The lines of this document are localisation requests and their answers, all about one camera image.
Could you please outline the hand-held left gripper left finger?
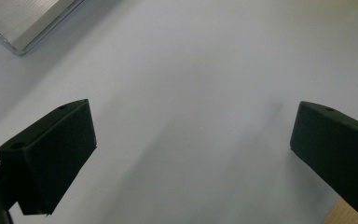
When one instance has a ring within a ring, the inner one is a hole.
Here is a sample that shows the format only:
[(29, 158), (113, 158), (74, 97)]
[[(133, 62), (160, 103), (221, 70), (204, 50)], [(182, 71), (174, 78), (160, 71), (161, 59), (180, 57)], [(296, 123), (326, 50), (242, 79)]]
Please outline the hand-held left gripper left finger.
[(4, 207), (52, 213), (96, 147), (87, 99), (52, 110), (0, 146)]

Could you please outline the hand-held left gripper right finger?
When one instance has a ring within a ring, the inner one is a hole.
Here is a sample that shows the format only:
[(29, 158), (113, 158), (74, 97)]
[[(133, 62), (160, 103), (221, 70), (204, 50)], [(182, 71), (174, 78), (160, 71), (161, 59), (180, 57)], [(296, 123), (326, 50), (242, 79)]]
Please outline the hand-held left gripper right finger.
[(290, 148), (358, 212), (358, 120), (325, 105), (301, 102)]

